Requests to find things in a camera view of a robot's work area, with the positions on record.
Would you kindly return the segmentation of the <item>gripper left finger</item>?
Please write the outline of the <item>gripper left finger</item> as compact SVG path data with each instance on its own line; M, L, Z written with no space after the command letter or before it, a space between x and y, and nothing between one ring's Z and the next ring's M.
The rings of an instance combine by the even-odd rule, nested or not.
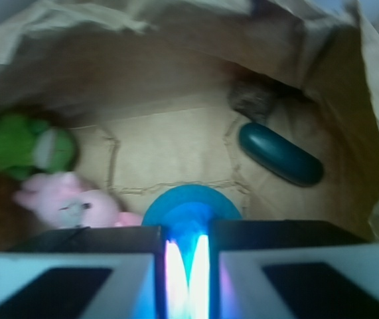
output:
M159 227L49 231L0 251L0 318L161 318Z

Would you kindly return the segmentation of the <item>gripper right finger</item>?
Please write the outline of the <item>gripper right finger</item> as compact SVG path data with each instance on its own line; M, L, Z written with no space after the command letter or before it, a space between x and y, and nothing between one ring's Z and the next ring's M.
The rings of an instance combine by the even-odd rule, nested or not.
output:
M214 221L211 318L379 318L379 243L324 221Z

